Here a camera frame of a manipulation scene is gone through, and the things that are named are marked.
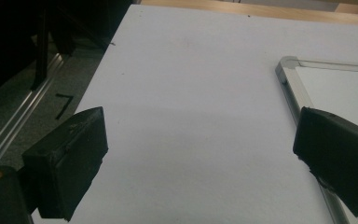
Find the white board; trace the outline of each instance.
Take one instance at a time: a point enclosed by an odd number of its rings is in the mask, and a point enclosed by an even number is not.
[[[77,110],[103,106],[110,149],[72,223],[332,223],[274,67],[348,59],[353,39],[358,26],[130,7]]]
[[[276,72],[295,119],[301,107],[308,106],[337,114],[358,125],[358,63],[288,56],[282,58]],[[358,223],[348,207],[342,201],[339,203],[344,211],[342,216],[350,223]]]

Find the white panel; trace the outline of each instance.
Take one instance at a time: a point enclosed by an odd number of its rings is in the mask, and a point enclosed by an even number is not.
[[[358,125],[358,72],[309,67],[296,70],[315,108]]]
[[[78,108],[104,107],[110,149],[72,223],[332,222],[274,68],[357,62],[358,26],[132,6],[113,42]]]

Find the wooden surface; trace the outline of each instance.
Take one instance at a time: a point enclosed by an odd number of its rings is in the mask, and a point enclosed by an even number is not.
[[[358,14],[358,5],[341,3],[336,8],[336,12]]]
[[[235,4],[212,0],[142,0],[141,5],[204,9],[299,21],[323,21],[333,23],[358,24],[358,15],[355,14],[305,10],[287,7],[266,7],[259,5]]]
[[[358,0],[318,0],[318,1],[321,1],[321,2],[345,3],[345,4],[358,5]]]

